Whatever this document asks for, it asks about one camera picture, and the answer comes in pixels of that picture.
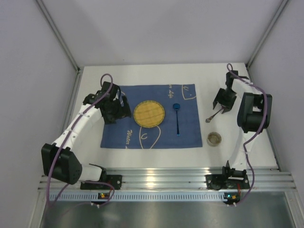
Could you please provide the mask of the blue handled cutlery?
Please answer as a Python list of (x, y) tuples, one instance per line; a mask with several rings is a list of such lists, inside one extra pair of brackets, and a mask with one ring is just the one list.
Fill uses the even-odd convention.
[(176, 113), (176, 125), (177, 125), (177, 136), (180, 136), (180, 130), (179, 130), (179, 118), (178, 118), (178, 111), (180, 109), (180, 104), (179, 103), (174, 103), (173, 108)]

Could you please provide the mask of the yellow woven round coaster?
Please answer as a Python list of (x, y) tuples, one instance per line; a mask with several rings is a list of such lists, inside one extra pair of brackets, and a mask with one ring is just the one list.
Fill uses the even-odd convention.
[(133, 118), (140, 127), (154, 128), (163, 122), (165, 110), (159, 102), (146, 100), (135, 107)]

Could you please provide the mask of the small beige round cup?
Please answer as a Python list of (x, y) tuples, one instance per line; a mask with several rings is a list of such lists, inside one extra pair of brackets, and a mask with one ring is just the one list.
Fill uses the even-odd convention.
[(207, 144), (211, 147), (217, 147), (221, 144), (222, 137), (217, 132), (210, 132), (207, 136)]

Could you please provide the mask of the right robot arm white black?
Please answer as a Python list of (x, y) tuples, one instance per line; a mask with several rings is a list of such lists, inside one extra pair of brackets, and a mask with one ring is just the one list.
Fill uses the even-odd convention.
[(255, 86), (246, 76), (239, 76), (238, 71), (226, 73), (226, 88), (220, 88), (213, 100), (213, 108), (221, 106), (223, 113), (232, 110), (237, 98), (241, 99), (237, 113), (239, 136), (235, 149), (228, 160), (230, 168), (238, 171), (249, 168), (247, 159), (257, 137), (270, 124), (272, 96)]

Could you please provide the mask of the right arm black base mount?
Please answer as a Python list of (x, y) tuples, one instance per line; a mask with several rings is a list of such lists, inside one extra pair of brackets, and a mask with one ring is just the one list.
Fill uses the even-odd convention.
[(249, 180), (246, 170), (231, 168), (229, 161), (222, 167), (221, 174), (208, 174), (205, 176), (208, 190), (237, 190), (249, 189)]

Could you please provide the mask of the blue placemat cloth gold pattern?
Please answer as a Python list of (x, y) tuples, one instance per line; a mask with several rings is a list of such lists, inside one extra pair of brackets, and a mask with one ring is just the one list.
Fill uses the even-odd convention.
[(121, 87), (131, 117), (105, 125), (101, 148), (184, 149), (203, 146), (195, 84)]

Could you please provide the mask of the iridescent purple fork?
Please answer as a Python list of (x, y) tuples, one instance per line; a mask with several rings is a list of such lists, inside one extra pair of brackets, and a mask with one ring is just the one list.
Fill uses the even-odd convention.
[(210, 123), (210, 122), (213, 120), (213, 118), (214, 118), (217, 114), (219, 114), (221, 111), (222, 111), (222, 109), (220, 109), (219, 111), (217, 111), (216, 113), (214, 113), (212, 116), (210, 116), (209, 118), (207, 118), (207, 119), (205, 120), (205, 122), (206, 122), (206, 123)]

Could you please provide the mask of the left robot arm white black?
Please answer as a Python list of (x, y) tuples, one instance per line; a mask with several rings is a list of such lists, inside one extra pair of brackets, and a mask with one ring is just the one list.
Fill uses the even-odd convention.
[(127, 97), (122, 95), (120, 87), (103, 82), (100, 90), (85, 97), (80, 110), (64, 132), (52, 144), (43, 145), (41, 155), (44, 174), (49, 179), (70, 185), (78, 181), (104, 181), (105, 168), (85, 164), (77, 149), (100, 119), (105, 124), (114, 124), (119, 119), (131, 116)]

